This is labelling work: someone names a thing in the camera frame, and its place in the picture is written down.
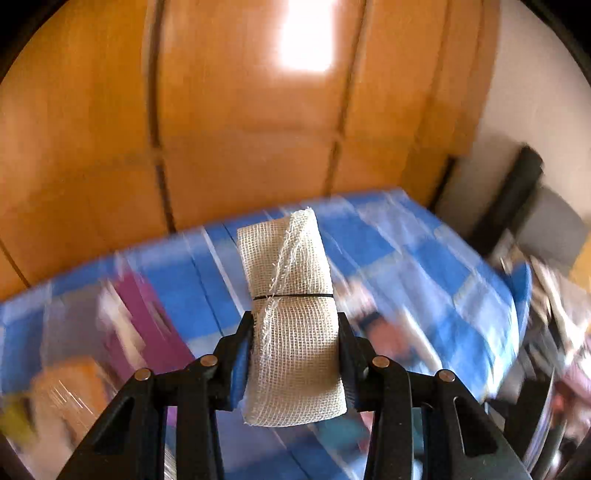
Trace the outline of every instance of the white gauze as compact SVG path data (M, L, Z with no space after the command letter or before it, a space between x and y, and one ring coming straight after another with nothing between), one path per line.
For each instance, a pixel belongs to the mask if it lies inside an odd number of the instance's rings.
M238 230L254 300L254 340L244 419L287 427L346 411L339 374L339 322L329 263L312 209Z

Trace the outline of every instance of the yellow object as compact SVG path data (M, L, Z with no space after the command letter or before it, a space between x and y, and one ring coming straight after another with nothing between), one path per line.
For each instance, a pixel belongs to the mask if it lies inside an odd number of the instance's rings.
M569 280L591 293L591 233L570 269Z
M3 397L4 408L0 415L0 430L19 448L24 448L35 438L25 409L25 399L26 396L22 394L5 395Z

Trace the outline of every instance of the white wall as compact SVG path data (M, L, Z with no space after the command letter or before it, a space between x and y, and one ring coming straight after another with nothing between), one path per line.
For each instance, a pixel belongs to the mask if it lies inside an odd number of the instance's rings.
M472 152L460 161L437 214L468 234L522 142L544 160L544 182L591 219L591 87L552 30L519 0L501 0L491 89Z

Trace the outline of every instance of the wooden cabinet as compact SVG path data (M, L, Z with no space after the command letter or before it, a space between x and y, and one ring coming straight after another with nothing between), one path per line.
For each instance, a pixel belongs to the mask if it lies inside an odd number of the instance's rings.
M158 113L177 226L320 196L358 0L167 0Z
M35 283L166 232L147 133L146 0L69 0L0 83L0 239Z
M36 283L166 235L169 200L179 229L395 186L426 205L469 151L498 14L498 0L69 0L0 83L0 241ZM0 278L0 296L23 286L4 256Z

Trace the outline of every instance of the purple object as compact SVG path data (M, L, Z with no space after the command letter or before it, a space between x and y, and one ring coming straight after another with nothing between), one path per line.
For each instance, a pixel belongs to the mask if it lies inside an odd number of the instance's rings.
M128 271L113 286L131 314L133 327L145 343L141 356L149 369L162 374L182 369L195 360L147 281ZM134 367L127 361L116 332L112 332L107 348L113 368L121 380L126 381L134 373Z

